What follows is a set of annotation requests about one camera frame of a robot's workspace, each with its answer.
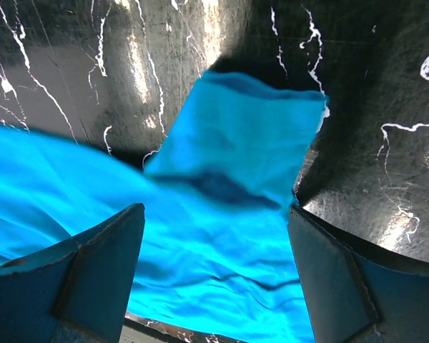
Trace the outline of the blue t-shirt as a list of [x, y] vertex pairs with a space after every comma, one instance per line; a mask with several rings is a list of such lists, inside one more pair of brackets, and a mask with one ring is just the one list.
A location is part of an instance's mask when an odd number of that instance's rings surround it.
[[0, 265], [141, 203], [130, 312], [244, 342], [312, 342], [287, 220], [326, 102], [207, 71], [142, 171], [0, 125]]

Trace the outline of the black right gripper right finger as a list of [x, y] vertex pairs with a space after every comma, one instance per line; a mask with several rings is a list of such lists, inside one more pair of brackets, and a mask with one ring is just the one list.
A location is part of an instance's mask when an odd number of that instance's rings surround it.
[[429, 342], [429, 263], [293, 206], [288, 232], [316, 342]]

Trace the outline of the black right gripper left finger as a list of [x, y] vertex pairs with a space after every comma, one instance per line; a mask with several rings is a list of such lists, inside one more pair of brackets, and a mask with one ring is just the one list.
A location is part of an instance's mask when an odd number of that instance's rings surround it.
[[144, 233], [133, 204], [0, 266], [0, 342], [118, 342]]

